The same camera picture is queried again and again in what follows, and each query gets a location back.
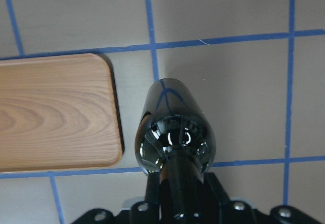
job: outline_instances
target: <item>black cylindrical object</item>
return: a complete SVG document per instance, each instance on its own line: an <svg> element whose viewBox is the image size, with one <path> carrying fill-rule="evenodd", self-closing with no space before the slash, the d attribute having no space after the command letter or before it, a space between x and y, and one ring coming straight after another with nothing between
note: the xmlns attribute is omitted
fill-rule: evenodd
<svg viewBox="0 0 325 224"><path fill-rule="evenodd" d="M150 87L135 152L146 174L160 172L166 222L200 221L198 192L202 174L214 160L215 141L194 98L179 80L165 78Z"/></svg>

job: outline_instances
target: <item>beige surface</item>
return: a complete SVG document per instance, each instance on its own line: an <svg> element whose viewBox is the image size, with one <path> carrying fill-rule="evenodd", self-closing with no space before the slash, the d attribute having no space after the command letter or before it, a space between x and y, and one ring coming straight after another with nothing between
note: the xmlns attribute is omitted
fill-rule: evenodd
<svg viewBox="0 0 325 224"><path fill-rule="evenodd" d="M0 170L108 167L122 155L111 71L92 54L0 63Z"/></svg>
<svg viewBox="0 0 325 224"><path fill-rule="evenodd" d="M123 52L125 46L137 49L139 46L132 45L149 44L151 28L156 42L289 31L289 0L151 0L151 3L153 27L148 26L146 0L12 0L24 55L42 56L42 52L51 51L102 53L114 69L125 140L123 158L112 169L67 171L60 176L53 172L57 203L63 213L61 224L69 224L87 208L107 207L115 213L125 199L142 195L145 190L141 181L145 181L145 175L131 172L139 170L134 137L147 89L154 78L155 61L150 49L155 46ZM295 0L295 30L324 29L324 3L325 0ZM6 3L1 4L0 56L18 55L14 32L8 25ZM321 194L325 184L323 38L324 35L295 37L290 158L315 162L290 164L288 203L325 222L325 213L320 209L325 203ZM106 48L115 46L122 49ZM216 161L234 161L230 165L236 165L238 160L244 160L245 164L251 164L252 160L258 164L211 169L217 172L230 195L251 200L266 212L271 205L282 204L286 187L284 163L267 166L254 160L284 161L288 38L156 51L160 77L168 74L181 78L209 117L217 138ZM301 184L306 180L305 171L310 174L310 182ZM5 201L0 201L0 220L5 217L4 223L21 224L19 217L24 216L24 224L60 224L57 218L60 212L53 208L55 201L39 191L47 185L47 194L52 194L50 181L39 182L37 178L25 181L23 178L28 176L0 174L0 198L6 196ZM15 195L19 190L26 193Z"/></svg>

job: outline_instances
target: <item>metal screw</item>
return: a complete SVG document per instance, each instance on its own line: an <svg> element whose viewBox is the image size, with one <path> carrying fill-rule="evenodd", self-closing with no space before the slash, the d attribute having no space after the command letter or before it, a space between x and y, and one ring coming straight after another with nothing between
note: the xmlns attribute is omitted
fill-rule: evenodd
<svg viewBox="0 0 325 224"><path fill-rule="evenodd" d="M95 215L94 220L101 221L101 220L104 220L105 218L106 218L106 212L102 211L102 212L98 213L97 215Z"/></svg>
<svg viewBox="0 0 325 224"><path fill-rule="evenodd" d="M139 211L146 211L146 210L148 210L148 208L149 208L148 203L143 203L143 204L138 206Z"/></svg>
<svg viewBox="0 0 325 224"><path fill-rule="evenodd" d="M291 217L291 211L287 208L281 208L279 209L279 215L282 217L289 218Z"/></svg>
<svg viewBox="0 0 325 224"><path fill-rule="evenodd" d="M243 202L240 202L240 201L236 201L234 203L234 208L236 210L244 210L245 209L245 204Z"/></svg>

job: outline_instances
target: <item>wooden tray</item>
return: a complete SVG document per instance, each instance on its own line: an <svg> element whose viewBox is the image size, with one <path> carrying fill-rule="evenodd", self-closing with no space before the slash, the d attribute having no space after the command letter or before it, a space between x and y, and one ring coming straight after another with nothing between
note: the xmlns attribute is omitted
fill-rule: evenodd
<svg viewBox="0 0 325 224"><path fill-rule="evenodd" d="M94 54L0 61L0 172L118 163L112 83Z"/></svg>

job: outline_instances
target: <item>blue painter's tape line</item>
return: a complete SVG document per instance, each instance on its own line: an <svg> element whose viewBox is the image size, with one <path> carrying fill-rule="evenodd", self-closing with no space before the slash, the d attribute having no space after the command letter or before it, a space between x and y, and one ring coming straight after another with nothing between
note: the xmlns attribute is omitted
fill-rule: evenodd
<svg viewBox="0 0 325 224"><path fill-rule="evenodd" d="M289 0L289 34L288 39L288 71L287 71L287 98L285 123L285 163L283 176L283 204L288 204L289 176L290 176L290 141L291 141L291 115L294 81L294 49L295 49L295 0Z"/></svg>
<svg viewBox="0 0 325 224"><path fill-rule="evenodd" d="M62 171L53 172L54 176L79 176L79 175L95 175L95 174L112 174L112 173L128 173L142 172L140 167L131 168L114 168L114 169L96 169L96 170L77 170L77 171Z"/></svg>
<svg viewBox="0 0 325 224"><path fill-rule="evenodd" d="M295 32L295 1L289 0L289 33L291 35Z"/></svg>
<svg viewBox="0 0 325 224"><path fill-rule="evenodd" d="M243 36L222 37L222 38L213 38L213 39L157 43L156 48L157 49L168 49L168 48L202 46L202 45L216 45L216 44L245 42L245 41L286 39L288 37L289 37L288 33L243 35Z"/></svg>
<svg viewBox="0 0 325 224"><path fill-rule="evenodd" d="M30 172L30 173L2 173L0 179L10 178L30 178L30 177L48 177L48 172Z"/></svg>
<svg viewBox="0 0 325 224"><path fill-rule="evenodd" d="M36 54L0 58L0 60L49 57L49 56L57 56L57 55L76 55L76 54L86 54L86 53L105 54L105 53L129 52L129 51L140 51L140 50L150 50L150 45L144 44L144 45L130 45L126 47L104 47L104 48L81 49L81 50L43 52L43 53L36 53Z"/></svg>
<svg viewBox="0 0 325 224"><path fill-rule="evenodd" d="M325 161L325 155L320 156L307 156L307 157L294 157L288 159L290 163L301 163L301 162L319 162Z"/></svg>
<svg viewBox="0 0 325 224"><path fill-rule="evenodd" d="M284 163L285 159L253 159L246 161L234 161L234 162L215 162L212 167L238 167L249 165L267 165L267 164L280 164Z"/></svg>
<svg viewBox="0 0 325 224"><path fill-rule="evenodd" d="M15 35L19 55L24 55L24 49L22 47L22 41L21 41L21 38L20 38L20 32L19 32L17 21L16 21L16 16L15 16L15 12L14 12L14 7L12 5L12 1L11 0L6 0L6 3L7 3L9 17L10 17L12 29L14 31L14 35Z"/></svg>
<svg viewBox="0 0 325 224"><path fill-rule="evenodd" d="M303 162L319 162L325 161L325 155L320 156L307 156L307 157L294 157L294 158L279 158L279 159L256 159L247 161L234 161L234 162L215 162L212 167L237 167L247 165L267 165L267 164L281 164L286 161L290 163L303 163ZM96 175L96 174L111 174L111 173L128 173L128 172L142 172L140 167L133 168L115 168L115 169L97 169L97 170L77 170L77 171L53 171L53 176L77 176L77 175ZM3 173L0 174L0 179L10 178L33 178L33 177L49 177L48 172L32 172L32 173Z"/></svg>
<svg viewBox="0 0 325 224"><path fill-rule="evenodd" d="M325 35L324 29L311 29L295 31L295 37Z"/></svg>
<svg viewBox="0 0 325 224"><path fill-rule="evenodd" d="M54 178L52 171L49 171L48 173L49 173L49 177L50 177L50 182L51 182L51 186L52 186L52 191L53 191L53 196L54 196L54 200L55 200L58 218L60 220L60 223L64 224L64 217L63 217L63 212L62 212L62 208L61 208L59 194L58 194L57 188L56 188L55 178Z"/></svg>
<svg viewBox="0 0 325 224"><path fill-rule="evenodd" d="M155 41L155 34L154 34L152 5L151 5L151 0L145 0L145 2L146 2L147 21L148 21L148 29L149 29L153 78L155 81L158 81L159 80L159 72L158 72L157 51L156 51L156 46L155 46L156 41Z"/></svg>

